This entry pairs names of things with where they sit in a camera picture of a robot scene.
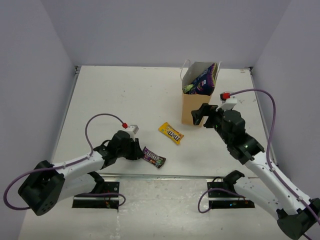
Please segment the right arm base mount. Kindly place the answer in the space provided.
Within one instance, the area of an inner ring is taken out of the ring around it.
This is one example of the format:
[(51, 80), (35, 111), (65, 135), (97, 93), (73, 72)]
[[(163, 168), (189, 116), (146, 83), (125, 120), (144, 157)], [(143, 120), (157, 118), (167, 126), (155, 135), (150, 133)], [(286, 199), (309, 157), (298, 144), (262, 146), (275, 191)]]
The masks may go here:
[[(200, 196), (197, 203), (198, 212), (205, 214), (210, 210), (255, 208), (251, 200), (235, 191), (234, 185), (243, 177), (245, 177), (243, 173), (234, 170), (226, 176), (216, 176), (213, 180), (207, 181), (207, 190)], [(209, 198), (208, 208), (201, 210), (201, 202), (205, 196)]]

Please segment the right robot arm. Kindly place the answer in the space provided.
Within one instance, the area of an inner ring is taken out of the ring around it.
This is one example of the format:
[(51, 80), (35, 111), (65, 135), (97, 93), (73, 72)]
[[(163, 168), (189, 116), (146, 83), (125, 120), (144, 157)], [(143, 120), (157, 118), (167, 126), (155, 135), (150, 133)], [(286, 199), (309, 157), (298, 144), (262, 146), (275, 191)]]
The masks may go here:
[(194, 125), (207, 117), (204, 127), (213, 128), (226, 144), (230, 155), (251, 170), (263, 186), (253, 184), (239, 171), (224, 177), (223, 192), (227, 196), (245, 197), (268, 212), (282, 232), (298, 240), (320, 220), (320, 200), (311, 198), (267, 159), (263, 146), (246, 133), (246, 122), (233, 109), (204, 103), (191, 111)]

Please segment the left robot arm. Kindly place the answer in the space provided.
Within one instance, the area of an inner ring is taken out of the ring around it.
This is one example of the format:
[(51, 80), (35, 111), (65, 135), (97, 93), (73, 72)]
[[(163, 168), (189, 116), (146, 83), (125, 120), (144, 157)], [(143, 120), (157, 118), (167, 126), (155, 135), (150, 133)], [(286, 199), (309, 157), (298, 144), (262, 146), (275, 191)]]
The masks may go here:
[(132, 161), (143, 158), (137, 131), (136, 125), (119, 130), (110, 141), (104, 141), (92, 153), (80, 158), (59, 164), (46, 160), (38, 163), (18, 189), (18, 194), (37, 216), (73, 196), (101, 196), (104, 184), (98, 171), (120, 158)]

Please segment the blue purple snack bag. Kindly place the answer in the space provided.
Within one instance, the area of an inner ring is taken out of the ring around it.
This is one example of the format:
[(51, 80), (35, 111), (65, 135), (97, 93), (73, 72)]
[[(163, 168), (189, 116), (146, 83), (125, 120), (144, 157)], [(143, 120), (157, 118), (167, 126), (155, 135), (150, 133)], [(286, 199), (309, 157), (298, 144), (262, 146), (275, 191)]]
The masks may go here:
[(216, 87), (218, 64), (213, 63), (207, 67), (191, 84), (189, 95), (211, 96)]

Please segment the yellow M&M's packet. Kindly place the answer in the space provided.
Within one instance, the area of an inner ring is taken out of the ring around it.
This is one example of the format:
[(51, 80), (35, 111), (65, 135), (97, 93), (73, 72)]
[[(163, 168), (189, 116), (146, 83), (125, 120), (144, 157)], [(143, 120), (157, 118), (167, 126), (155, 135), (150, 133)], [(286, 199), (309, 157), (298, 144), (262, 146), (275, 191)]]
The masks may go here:
[(163, 123), (158, 128), (158, 131), (171, 139), (176, 145), (179, 145), (184, 137), (182, 133), (175, 130), (168, 122)]

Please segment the purple M&M's packet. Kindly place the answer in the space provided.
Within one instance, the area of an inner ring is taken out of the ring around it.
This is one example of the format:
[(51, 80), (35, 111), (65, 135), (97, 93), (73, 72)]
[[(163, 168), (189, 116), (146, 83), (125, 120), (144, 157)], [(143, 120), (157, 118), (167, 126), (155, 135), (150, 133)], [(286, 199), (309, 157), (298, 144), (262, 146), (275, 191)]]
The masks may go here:
[(160, 169), (166, 162), (166, 158), (159, 156), (149, 150), (146, 146), (142, 150), (143, 152), (143, 159), (148, 163), (154, 165), (157, 169)]

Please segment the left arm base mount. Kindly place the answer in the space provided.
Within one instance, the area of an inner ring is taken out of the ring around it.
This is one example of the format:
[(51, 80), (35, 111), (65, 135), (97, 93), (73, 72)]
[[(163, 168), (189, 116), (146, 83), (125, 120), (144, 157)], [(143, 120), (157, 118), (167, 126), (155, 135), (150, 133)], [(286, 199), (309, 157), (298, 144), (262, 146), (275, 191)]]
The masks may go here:
[(89, 193), (81, 193), (73, 198), (72, 208), (74, 209), (114, 209), (125, 204), (126, 197), (119, 192), (118, 181), (105, 181), (97, 172), (90, 172), (95, 186)]

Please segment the green snack packet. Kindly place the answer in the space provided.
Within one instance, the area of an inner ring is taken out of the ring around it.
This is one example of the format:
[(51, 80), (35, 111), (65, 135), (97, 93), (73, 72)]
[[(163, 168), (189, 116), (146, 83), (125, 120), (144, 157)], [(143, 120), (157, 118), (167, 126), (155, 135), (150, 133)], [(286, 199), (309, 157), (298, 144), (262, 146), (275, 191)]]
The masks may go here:
[(186, 85), (182, 88), (182, 91), (184, 94), (187, 94), (193, 87), (194, 87), (193, 84)]

